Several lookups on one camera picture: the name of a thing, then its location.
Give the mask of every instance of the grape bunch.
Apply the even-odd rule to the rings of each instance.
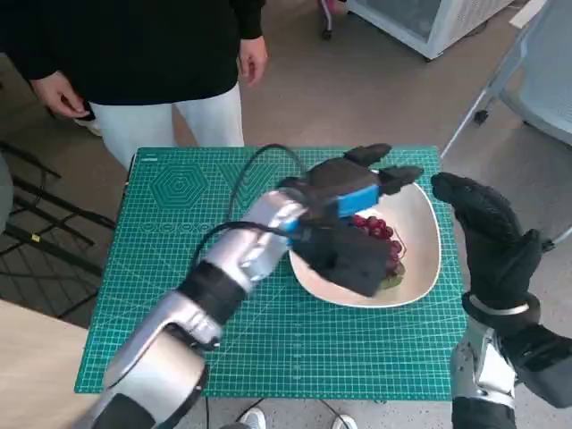
[[[387,222],[375,216],[369,216],[366,219],[358,214],[354,214],[351,224],[370,237],[384,240],[390,245],[390,258],[385,263],[387,277],[383,280],[380,290],[399,286],[405,275],[405,266],[401,263],[401,259],[405,255],[405,246],[400,241],[399,234],[396,234],[395,230]]]

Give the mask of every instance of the human hand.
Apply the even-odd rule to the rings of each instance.
[[[68,118],[82,118],[89,112],[83,100],[73,90],[71,83],[59,71],[44,79],[32,80],[31,85],[38,98],[57,114]]]
[[[240,41],[240,72],[250,87],[262,79],[267,62],[265,38],[261,36]]]
[[[523,304],[542,258],[540,233],[523,234],[510,202],[492,188],[446,172],[431,183],[435,197],[453,206],[465,232],[471,292],[492,308]]]

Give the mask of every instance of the black sweater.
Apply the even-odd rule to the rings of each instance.
[[[213,97],[237,82],[265,0],[0,0],[0,45],[22,75],[63,72],[101,105]]]

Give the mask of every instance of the wire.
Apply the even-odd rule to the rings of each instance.
[[[330,411],[333,412],[333,414],[336,417],[338,417],[340,419],[340,421],[343,423],[343,425],[346,427],[346,429],[351,429],[349,427],[349,425],[346,423],[346,421],[343,418],[341,418],[341,414],[339,412],[337,412],[335,409],[333,409],[333,407],[330,404],[328,404],[325,400],[320,400],[320,402],[322,402],[327,408],[330,409]]]
[[[208,398],[205,397],[206,429],[211,427],[211,413],[208,406]]]
[[[235,422],[238,423],[245,414],[248,413],[249,410],[251,410],[252,408],[254,408],[256,405],[260,404],[260,402],[262,402],[263,400],[265,400],[265,398],[260,398],[259,400],[257,400],[254,404],[252,404],[250,407],[246,408],[244,411],[242,411],[242,413],[240,414],[240,416],[236,417]]]
[[[263,225],[261,223],[256,223],[256,222],[234,221],[234,222],[221,223],[220,225],[216,225],[212,230],[207,232],[203,236],[202,240],[198,243],[198,246],[195,249],[195,253],[193,253],[193,257],[190,259],[190,269],[192,270],[197,266],[201,250],[203,249],[205,244],[207,244],[207,242],[211,238],[213,238],[215,234],[224,230],[246,230],[246,229],[254,229],[263,232],[270,232],[272,234],[279,235],[281,237],[286,237],[291,240],[298,240],[300,238],[299,234],[286,232],[284,230],[281,230],[280,228],[273,228],[271,226]]]
[[[248,169],[252,166],[252,164],[256,161],[256,159],[259,156],[261,156],[264,152],[266,152],[267,150],[270,150],[270,149],[280,149],[280,150],[283,150],[284,152],[286,152],[290,156],[290,158],[292,158],[294,163],[296,163],[296,165],[298,166],[298,168],[300,169],[302,174],[304,174],[304,175],[307,174],[306,165],[301,160],[301,158],[298,156],[298,154],[296,152],[294,152],[292,149],[290,149],[289,147],[285,147],[283,145],[278,145],[278,144],[272,144],[272,145],[267,145],[267,146],[259,148],[254,153],[254,155],[252,155],[250,157],[250,159],[247,161],[247,163],[244,165],[244,167],[242,167],[242,170],[240,170],[240,173],[239,173],[239,177],[234,182],[234,187],[232,188],[232,192],[231,192],[231,199],[229,200],[229,208],[226,212],[226,216],[224,217],[225,222],[229,222],[232,219],[232,211],[234,210],[234,203],[236,202],[236,198],[239,195],[240,185],[242,184],[242,181],[244,180],[245,176],[247,175]]]
[[[205,247],[207,242],[211,238],[213,238],[213,236],[215,236],[215,234],[217,234],[218,232],[224,231],[224,230],[257,229],[259,231],[270,232],[272,234],[276,234],[276,235],[279,235],[281,237],[287,237],[287,238],[293,239],[293,240],[296,240],[299,238],[299,235],[297,235],[297,234],[292,234],[290,232],[286,232],[286,231],[281,230],[279,228],[272,228],[272,227],[269,227],[267,225],[263,225],[261,223],[245,222],[245,221],[233,222],[231,220],[232,219],[232,212],[234,210],[234,205],[236,203],[236,198],[239,195],[240,185],[242,184],[242,181],[244,181],[244,178],[247,175],[248,169],[252,166],[252,164],[256,161],[257,158],[259,158],[264,152],[266,152],[267,150],[270,150],[270,149],[280,149],[280,150],[286,152],[290,156],[290,158],[294,161],[294,163],[296,163],[296,166],[300,169],[301,173],[304,176],[307,175],[306,165],[304,164],[302,159],[298,156],[298,154],[296,154],[296,152],[294,152],[289,147],[285,147],[283,145],[278,145],[278,144],[272,144],[272,145],[267,145],[267,146],[259,148],[250,157],[250,159],[247,161],[247,163],[244,165],[244,167],[242,167],[242,170],[240,170],[240,173],[239,173],[239,177],[234,182],[234,186],[232,187],[231,197],[229,199],[229,207],[228,207],[228,210],[226,212],[226,216],[224,217],[224,223],[221,223],[220,225],[215,226],[212,230],[210,230],[209,232],[207,232],[203,236],[201,241],[198,243],[198,246],[195,249],[195,252],[193,253],[193,257],[190,260],[190,269],[193,269],[195,266],[197,266],[198,258],[200,257],[200,252]],[[254,408],[258,404],[260,404],[260,402],[262,402],[263,400],[265,400],[265,398],[261,398],[261,399],[257,400],[254,404],[252,404],[250,407],[245,409],[240,414],[240,416],[237,417],[236,422],[238,423],[251,408]],[[209,410],[209,406],[208,406],[208,398],[205,398],[205,407],[206,407],[206,429],[210,429],[210,410]]]

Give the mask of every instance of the silver robot arm segment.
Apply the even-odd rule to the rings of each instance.
[[[242,220],[288,230],[305,212],[300,203],[273,190]],[[206,382],[206,361],[189,345],[218,347],[224,323],[288,248],[288,239],[269,232],[225,232],[193,270],[198,274],[190,281],[198,295],[184,287],[188,278],[161,298],[116,353],[105,373],[104,392],[76,427],[174,427]],[[210,295],[212,290],[218,295]]]

